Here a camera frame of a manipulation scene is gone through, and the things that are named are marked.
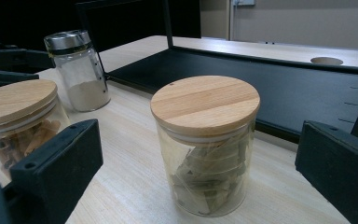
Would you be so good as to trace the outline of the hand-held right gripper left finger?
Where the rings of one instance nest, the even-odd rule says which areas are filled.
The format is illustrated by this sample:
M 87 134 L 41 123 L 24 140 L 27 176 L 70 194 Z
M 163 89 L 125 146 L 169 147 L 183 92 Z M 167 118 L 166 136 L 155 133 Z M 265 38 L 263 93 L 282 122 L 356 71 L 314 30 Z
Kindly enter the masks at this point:
M 103 165 L 99 122 L 73 124 L 10 168 L 15 224 L 64 224 Z

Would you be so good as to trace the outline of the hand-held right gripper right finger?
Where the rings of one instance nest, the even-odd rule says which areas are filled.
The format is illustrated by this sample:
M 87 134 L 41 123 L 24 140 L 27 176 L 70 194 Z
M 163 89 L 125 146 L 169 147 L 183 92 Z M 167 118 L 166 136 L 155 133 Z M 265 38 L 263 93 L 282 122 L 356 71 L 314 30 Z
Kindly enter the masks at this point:
M 306 121 L 295 166 L 351 224 L 358 224 L 358 137 Z

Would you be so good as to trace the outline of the glass jar of cinnamon sticks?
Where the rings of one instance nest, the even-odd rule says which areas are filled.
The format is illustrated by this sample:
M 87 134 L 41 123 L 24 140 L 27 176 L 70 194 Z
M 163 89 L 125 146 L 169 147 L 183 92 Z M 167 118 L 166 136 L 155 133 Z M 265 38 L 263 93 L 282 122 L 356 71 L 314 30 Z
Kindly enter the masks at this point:
M 9 169 L 70 125 L 55 82 L 0 87 L 0 170 Z

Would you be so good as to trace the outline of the glass shaker with metal lid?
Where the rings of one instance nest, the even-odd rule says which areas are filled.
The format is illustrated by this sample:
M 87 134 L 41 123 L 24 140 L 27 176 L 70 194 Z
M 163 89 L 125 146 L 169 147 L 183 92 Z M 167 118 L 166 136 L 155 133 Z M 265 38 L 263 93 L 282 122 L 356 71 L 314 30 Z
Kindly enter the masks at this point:
M 94 111 L 110 102 L 103 68 L 86 30 L 48 35 L 44 43 L 75 111 Z

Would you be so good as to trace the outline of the black metal shelf rack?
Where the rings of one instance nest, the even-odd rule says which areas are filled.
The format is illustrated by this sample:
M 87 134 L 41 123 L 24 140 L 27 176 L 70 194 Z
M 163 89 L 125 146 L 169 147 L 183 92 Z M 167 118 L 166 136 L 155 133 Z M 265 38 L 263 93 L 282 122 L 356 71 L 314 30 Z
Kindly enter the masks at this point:
M 114 30 L 163 33 L 167 48 L 122 68 L 104 72 L 118 83 L 155 93 L 183 78 L 220 75 L 243 80 L 259 93 L 257 130 L 296 142 L 306 120 L 314 120 L 358 137 L 358 67 L 300 63 L 179 47 L 172 37 L 170 0 L 92 0 L 76 10 L 97 51 L 116 42 L 100 22 L 112 19 Z

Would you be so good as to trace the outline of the glass jar of bay leaves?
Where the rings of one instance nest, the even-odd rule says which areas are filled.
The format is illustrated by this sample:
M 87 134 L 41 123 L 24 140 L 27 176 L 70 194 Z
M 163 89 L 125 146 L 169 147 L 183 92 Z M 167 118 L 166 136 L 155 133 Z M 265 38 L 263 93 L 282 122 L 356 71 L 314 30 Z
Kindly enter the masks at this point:
M 178 207 L 221 217 L 241 205 L 259 107 L 258 91 L 235 77 L 188 77 L 153 95 L 150 108 Z

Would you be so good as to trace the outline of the white desk frame leg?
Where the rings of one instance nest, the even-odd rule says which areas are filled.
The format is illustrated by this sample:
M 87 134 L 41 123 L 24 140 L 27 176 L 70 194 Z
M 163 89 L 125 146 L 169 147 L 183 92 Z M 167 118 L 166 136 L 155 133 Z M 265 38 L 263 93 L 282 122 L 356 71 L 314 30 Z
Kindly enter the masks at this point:
M 233 36 L 233 0 L 226 0 L 226 24 L 227 24 L 227 30 L 226 30 L 226 40 L 232 40 Z

